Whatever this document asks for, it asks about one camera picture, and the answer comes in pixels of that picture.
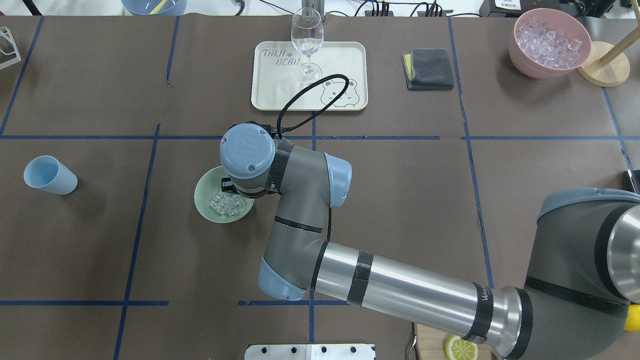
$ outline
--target wine glass base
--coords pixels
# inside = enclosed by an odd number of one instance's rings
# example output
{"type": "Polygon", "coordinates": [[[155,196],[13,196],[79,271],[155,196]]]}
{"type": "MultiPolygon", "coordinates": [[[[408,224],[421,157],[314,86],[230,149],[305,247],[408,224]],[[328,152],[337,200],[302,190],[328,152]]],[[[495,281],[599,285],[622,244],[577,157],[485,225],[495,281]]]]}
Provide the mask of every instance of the wine glass base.
{"type": "Polygon", "coordinates": [[[315,83],[322,77],[322,70],[316,63],[311,63],[309,67],[304,63],[296,69],[296,77],[303,84],[315,83]]]}

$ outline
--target yellow object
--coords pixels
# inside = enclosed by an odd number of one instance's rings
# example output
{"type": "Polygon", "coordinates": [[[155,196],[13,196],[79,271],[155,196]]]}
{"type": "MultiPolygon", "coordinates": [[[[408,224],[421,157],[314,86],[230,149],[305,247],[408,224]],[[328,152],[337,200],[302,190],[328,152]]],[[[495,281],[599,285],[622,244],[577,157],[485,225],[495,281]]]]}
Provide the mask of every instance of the yellow object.
{"type": "Polygon", "coordinates": [[[406,67],[406,73],[409,74],[409,79],[413,79],[413,67],[411,66],[411,53],[404,55],[404,66],[406,67]]]}
{"type": "Polygon", "coordinates": [[[160,10],[162,10],[162,7],[164,6],[164,4],[166,4],[166,0],[162,0],[160,1],[160,3],[158,4],[158,6],[156,6],[153,10],[151,10],[151,12],[149,14],[153,14],[153,13],[159,13],[160,10]]]}
{"type": "Polygon", "coordinates": [[[462,340],[459,336],[452,335],[444,343],[444,354],[449,360],[476,360],[478,346],[470,341],[462,340]]]}
{"type": "Polygon", "coordinates": [[[629,315],[627,316],[625,330],[640,331],[640,305],[634,304],[629,306],[629,315]]]}

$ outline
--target blue bowl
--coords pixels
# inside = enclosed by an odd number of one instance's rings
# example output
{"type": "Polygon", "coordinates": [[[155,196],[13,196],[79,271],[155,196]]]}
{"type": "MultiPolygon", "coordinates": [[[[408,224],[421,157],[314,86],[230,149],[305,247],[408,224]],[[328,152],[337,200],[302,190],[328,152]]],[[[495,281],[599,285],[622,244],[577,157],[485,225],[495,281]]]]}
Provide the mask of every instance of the blue bowl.
{"type": "MultiPolygon", "coordinates": [[[[122,5],[133,15],[149,14],[162,0],[122,0],[122,5]]],[[[187,0],[167,0],[163,9],[155,15],[180,16],[184,15],[187,8],[187,0]]]]}

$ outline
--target lemon slice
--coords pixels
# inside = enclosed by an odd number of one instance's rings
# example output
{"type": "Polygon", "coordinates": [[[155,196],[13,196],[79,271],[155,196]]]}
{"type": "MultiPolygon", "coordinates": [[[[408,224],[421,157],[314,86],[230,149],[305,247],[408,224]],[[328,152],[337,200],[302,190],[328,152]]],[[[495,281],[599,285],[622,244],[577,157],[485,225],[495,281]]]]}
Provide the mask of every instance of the lemon slice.
{"type": "Polygon", "coordinates": [[[629,306],[629,315],[625,324],[626,331],[640,331],[640,305],[629,306]]]}
{"type": "Polygon", "coordinates": [[[449,336],[444,343],[444,354],[449,360],[476,360],[478,346],[470,341],[462,340],[459,336],[449,336]]]}

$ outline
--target wooden cutting board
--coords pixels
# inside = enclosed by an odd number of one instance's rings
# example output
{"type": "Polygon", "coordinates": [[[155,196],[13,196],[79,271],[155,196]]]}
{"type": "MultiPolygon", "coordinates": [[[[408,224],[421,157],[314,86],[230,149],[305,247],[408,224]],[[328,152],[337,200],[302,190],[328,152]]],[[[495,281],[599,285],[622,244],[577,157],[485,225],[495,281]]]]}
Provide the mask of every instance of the wooden cutting board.
{"type": "MultiPolygon", "coordinates": [[[[418,337],[416,351],[420,360],[447,360],[447,356],[444,354],[444,342],[450,334],[415,324],[415,335],[418,337]]],[[[477,360],[498,360],[498,357],[491,353],[489,346],[478,345],[477,360]]]]}

